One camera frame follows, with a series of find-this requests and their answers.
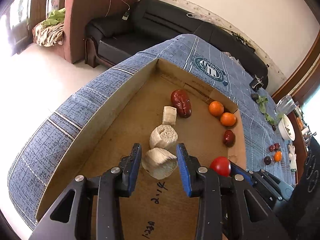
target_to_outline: orange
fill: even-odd
[[[210,105],[209,105],[209,112],[210,114],[212,114],[213,116],[220,116],[223,114],[224,112],[224,107],[223,104],[221,104],[218,101],[213,101]]]
[[[233,126],[237,121],[237,118],[232,113],[223,113],[220,117],[220,122],[224,126]]]
[[[277,151],[277,152],[275,153],[275,155],[273,156],[273,160],[274,160],[275,162],[279,162],[279,161],[281,161],[281,159],[282,159],[282,152]]]

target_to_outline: cable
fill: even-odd
[[[124,0],[121,0],[122,2],[124,2],[127,6],[129,6],[129,9],[128,9],[128,11],[130,10],[130,5],[129,4],[127,4]]]
[[[128,11],[130,10],[130,5],[129,4],[127,4],[124,0],[121,0],[122,2],[124,2],[129,8],[128,8]],[[110,0],[110,3],[109,3],[109,9],[108,9],[108,12],[107,12],[107,14],[106,14],[106,16],[108,15],[108,13],[109,13],[109,11],[110,11],[110,7],[111,7],[111,0]]]
[[[108,12],[107,12],[107,14],[106,14],[106,16],[105,16],[105,17],[107,17],[107,15],[108,15],[108,13],[109,13],[109,11],[110,11],[110,6],[111,6],[111,0],[110,0],[110,3],[109,3],[109,9],[108,9]]]

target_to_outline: blue tablecloth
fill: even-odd
[[[251,99],[251,76],[218,49],[191,34],[179,35],[108,69],[71,95],[34,133],[17,156],[8,174],[9,194],[25,222],[36,226],[36,210],[55,168],[75,137],[99,107],[131,76],[156,58],[170,61],[227,95],[238,105],[244,129],[247,170],[261,168],[288,184],[294,183],[287,144],[274,132]],[[267,113],[275,117],[275,103],[269,99]],[[268,147],[280,143],[283,158],[266,166]]]

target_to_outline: dried red date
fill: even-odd
[[[275,143],[274,146],[276,151],[280,150],[280,143]]]
[[[269,146],[269,151],[270,152],[273,152],[275,149],[276,149],[276,147],[274,145],[270,145]]]
[[[177,113],[182,118],[191,116],[191,103],[187,92],[183,89],[177,89],[171,94],[171,103],[177,108]]]
[[[227,147],[233,146],[236,136],[231,130],[226,130],[223,135],[223,144]]]

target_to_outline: black leather sofa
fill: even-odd
[[[85,28],[86,58],[92,67],[96,61],[116,65],[135,53],[180,34],[192,33],[239,59],[252,76],[263,77],[268,85],[268,69],[252,48],[216,25],[187,16],[188,11],[159,0],[140,0],[130,9],[128,20],[123,15],[91,20]]]

